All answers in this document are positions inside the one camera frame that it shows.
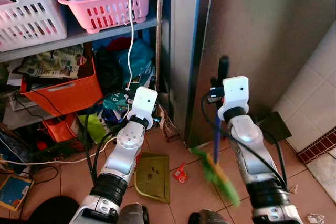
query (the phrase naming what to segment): white cable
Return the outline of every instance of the white cable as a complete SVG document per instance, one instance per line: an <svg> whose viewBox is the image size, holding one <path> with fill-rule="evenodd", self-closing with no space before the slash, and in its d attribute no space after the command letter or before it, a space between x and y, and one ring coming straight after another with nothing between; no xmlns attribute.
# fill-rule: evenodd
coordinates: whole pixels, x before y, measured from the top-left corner
<svg viewBox="0 0 336 224"><path fill-rule="evenodd" d="M101 149L99 151L99 153L103 152L107 146L108 143L110 143L112 140L115 140L117 137L113 137L111 139L109 139L105 145L104 148ZM0 159L0 163L10 163L10 164L15 164L15 165L46 165L46 164L54 164L54 163L61 163L61 164L75 164L75 163L80 163L82 161L85 161L85 158L82 158L80 160L76 160L76 161L48 161L48 162L41 162L41 163L19 163L19 162L15 162L15 161L10 161L10 160L4 160L4 159Z"/></svg>
<svg viewBox="0 0 336 224"><path fill-rule="evenodd" d="M23 160L21 159L21 157L19 155L17 155L13 150L12 148L10 148L3 140L2 140L2 137L0 137L0 141L19 159L23 162Z"/></svg>
<svg viewBox="0 0 336 224"><path fill-rule="evenodd" d="M129 104L127 103L127 111L126 111L125 115L124 115L123 118L122 118L123 120L126 118L128 112L130 112L130 106L129 106Z"/></svg>
<svg viewBox="0 0 336 224"><path fill-rule="evenodd" d="M131 62L130 62L130 57L131 57L131 51L133 47L133 42L134 42L134 26L133 26L133 18L132 18L132 1L128 0L128 15L129 19L131 22L131 46L128 49L128 54L127 54L127 64L128 64L128 70L130 72L130 81L127 84L127 90L130 89L131 81L132 81L132 69L131 69Z"/></svg>

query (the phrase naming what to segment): black cable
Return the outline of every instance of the black cable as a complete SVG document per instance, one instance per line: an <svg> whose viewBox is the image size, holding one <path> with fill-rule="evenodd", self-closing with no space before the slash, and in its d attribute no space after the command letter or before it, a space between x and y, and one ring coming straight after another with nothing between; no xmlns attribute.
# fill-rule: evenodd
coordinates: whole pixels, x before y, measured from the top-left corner
<svg viewBox="0 0 336 224"><path fill-rule="evenodd" d="M43 180L43 181L40 181L40 182L35 182L35 183L34 183L35 185L39 185L39 184L42 184L42 183L46 183L46 182L52 181L54 178L56 178L56 177L58 176L58 174L59 174L59 170L58 170L56 167L54 167L54 166L52 166L52 165L45 165L45 166L41 166L40 169L37 169L36 171L32 172L32 173L30 174L31 178L34 179L34 178L33 178L33 175L34 175L35 173L37 173L37 172L39 172L39 171L45 169L45 168L52 168L52 169L54 169L54 170L56 171L55 175L54 175L52 178L49 178L49 179L46 179L46 180Z"/></svg>
<svg viewBox="0 0 336 224"><path fill-rule="evenodd" d="M28 112L29 115L36 116L38 118L41 118L42 121L44 121L44 118L42 116L37 115L37 114L32 114L31 111L18 100L18 98L16 97L16 93L20 93L20 92L18 92L18 91L14 92L14 99L15 99L15 101L17 101Z"/></svg>
<svg viewBox="0 0 336 224"><path fill-rule="evenodd" d="M277 151L278 151L278 156L279 156L279 161L280 161L280 166L281 166L281 173L282 173L282 178L284 179L286 185L287 185L287 175L286 175L286 170L285 170L285 160L284 160L284 155L282 153L282 149L280 147L279 142L275 139L275 137L269 133L266 130L262 130L262 132L266 135L268 135L272 141L275 143L275 146L277 147Z"/></svg>
<svg viewBox="0 0 336 224"><path fill-rule="evenodd" d="M60 115L64 115L62 112L60 112L60 111L54 106L54 104L50 101L50 99L49 99L48 97L46 97L44 94L41 94L41 93L35 91L34 89L31 89L31 90L32 90L32 92L37 93L37 94L39 94L40 96L44 97L44 98L50 103L50 105L54 108L54 110L56 110Z"/></svg>
<svg viewBox="0 0 336 224"><path fill-rule="evenodd" d="M268 169L270 169L274 175L279 179L281 186L283 187L283 189L287 189L286 183L284 182L283 178L280 176L280 174L270 165L268 164L259 154L257 154L255 151L253 151L250 147L248 147L247 145L245 145L244 143L242 143L241 141L235 139L234 137L232 137L230 134L228 134L227 132L223 131L222 129L220 129L219 127L217 127L217 125L215 125L207 116L207 114L205 113L205 101L206 98L211 96L212 91L208 91L203 97L202 97L202 103L201 103L201 109L202 109L202 114L204 116L205 121L214 129L217 131L220 131L222 133L223 136L233 140L234 142L238 143L239 145L241 145L242 147L244 147L246 150L248 150L249 152L251 152L256 158L258 158L264 165L266 165L266 167Z"/></svg>
<svg viewBox="0 0 336 224"><path fill-rule="evenodd" d="M328 152L328 154L329 154L334 160L336 160L336 157L334 157L333 155L331 155L329 152Z"/></svg>
<svg viewBox="0 0 336 224"><path fill-rule="evenodd" d="M101 139L101 141L100 141L100 143L99 143L99 145L98 145L98 147L97 147L96 155L95 155L95 157L94 157L95 159L94 159L94 162L93 162L93 169L94 169L93 172L95 173L96 178L97 178L97 162L98 162L98 156L99 156L100 149L101 149L101 147L103 146L105 140L106 140L110 135L112 135L112 134L113 134L113 132L109 132L109 133L107 133L107 134Z"/></svg>
<svg viewBox="0 0 336 224"><path fill-rule="evenodd" d="M84 122L84 136L83 136L83 140L84 140L84 149L85 149L85 154L86 154L86 160L88 162L88 166L89 166L89 171L90 171L90 175L92 178L92 182L93 185L96 184L96 175L94 173L94 169L93 169L93 165L90 159L90 152L89 152L89 145L88 145L88 121L89 121L89 115L91 115L94 112L94 109L96 108L96 106L102 102L104 99L106 99L107 97L109 97L110 95L116 94L116 93L121 93L120 90L109 93L104 95L102 98L98 99L97 102L94 103L94 105L90 108L89 113L86 114L85 116L85 122Z"/></svg>

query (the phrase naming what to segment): orange plastic bin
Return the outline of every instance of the orange plastic bin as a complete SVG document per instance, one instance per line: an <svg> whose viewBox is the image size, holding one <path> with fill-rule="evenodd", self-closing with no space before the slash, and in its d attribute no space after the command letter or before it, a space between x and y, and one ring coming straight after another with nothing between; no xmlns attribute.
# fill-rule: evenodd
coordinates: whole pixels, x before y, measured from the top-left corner
<svg viewBox="0 0 336 224"><path fill-rule="evenodd" d="M28 92L28 84L23 78L20 92L54 116L89 108L98 99L102 98L103 94L96 76L93 58L83 66L92 74L84 78Z"/></svg>

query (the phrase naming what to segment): plastic basket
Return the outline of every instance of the plastic basket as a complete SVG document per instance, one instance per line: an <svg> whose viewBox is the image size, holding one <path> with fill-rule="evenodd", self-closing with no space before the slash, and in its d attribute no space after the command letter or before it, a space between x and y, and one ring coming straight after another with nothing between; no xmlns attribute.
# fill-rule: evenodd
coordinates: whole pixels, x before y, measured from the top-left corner
<svg viewBox="0 0 336 224"><path fill-rule="evenodd" d="M71 125L76 120L76 114L67 114L64 121L57 122L56 119L49 119L43 121L43 125L47 128L47 131L51 138L56 143L69 141L76 138L76 134L72 131Z"/></svg>
<svg viewBox="0 0 336 224"><path fill-rule="evenodd" d="M89 108L102 98L103 94L98 83L93 59L88 61L86 65L93 67L92 75L35 91L27 92L28 84L23 78L20 92L54 116Z"/></svg>
<svg viewBox="0 0 336 224"><path fill-rule="evenodd" d="M0 51L67 37L61 5L56 0L14 1L0 5Z"/></svg>
<svg viewBox="0 0 336 224"><path fill-rule="evenodd" d="M128 0L58 0L68 5L79 24L90 34L102 29L128 24ZM133 22L146 20L149 0L131 0Z"/></svg>

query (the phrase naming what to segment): dustpan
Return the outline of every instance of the dustpan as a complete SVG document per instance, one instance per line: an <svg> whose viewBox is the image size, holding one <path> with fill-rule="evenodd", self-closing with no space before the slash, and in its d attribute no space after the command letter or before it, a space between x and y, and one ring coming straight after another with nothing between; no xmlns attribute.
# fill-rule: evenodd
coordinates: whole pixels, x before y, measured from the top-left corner
<svg viewBox="0 0 336 224"><path fill-rule="evenodd" d="M170 202L169 157L144 152L134 174L139 194L161 202Z"/></svg>

